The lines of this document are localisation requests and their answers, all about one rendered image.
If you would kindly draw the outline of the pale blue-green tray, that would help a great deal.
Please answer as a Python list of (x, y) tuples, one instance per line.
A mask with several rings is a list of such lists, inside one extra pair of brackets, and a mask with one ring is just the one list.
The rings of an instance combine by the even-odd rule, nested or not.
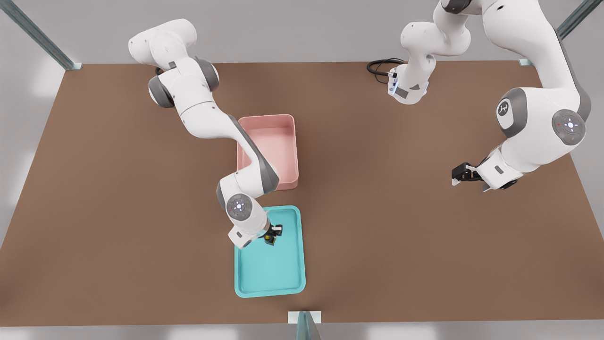
[(276, 243), (253, 241), (234, 248), (234, 287), (241, 298), (297, 294), (306, 286), (302, 221), (298, 207), (265, 207), (271, 222), (283, 226)]

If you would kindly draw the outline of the silver frame post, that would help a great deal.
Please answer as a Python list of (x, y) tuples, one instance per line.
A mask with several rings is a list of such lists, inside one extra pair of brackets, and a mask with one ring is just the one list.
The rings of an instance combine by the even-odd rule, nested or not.
[(295, 340), (322, 340), (317, 329), (321, 317), (321, 311), (289, 311), (288, 323), (296, 324)]
[(604, 0), (539, 0), (541, 9), (571, 52), (575, 68), (600, 67), (604, 58)]
[(73, 62), (13, 0), (0, 0), (0, 9), (15, 22), (41, 49), (51, 56), (64, 70), (80, 70), (82, 63)]

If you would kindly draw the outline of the pink plastic box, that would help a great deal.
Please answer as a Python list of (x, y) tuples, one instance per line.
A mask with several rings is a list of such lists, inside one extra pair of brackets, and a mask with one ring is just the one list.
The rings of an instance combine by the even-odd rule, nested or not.
[(299, 179), (295, 120), (289, 114), (250, 116), (239, 124), (257, 145), (279, 176), (277, 191), (297, 187)]

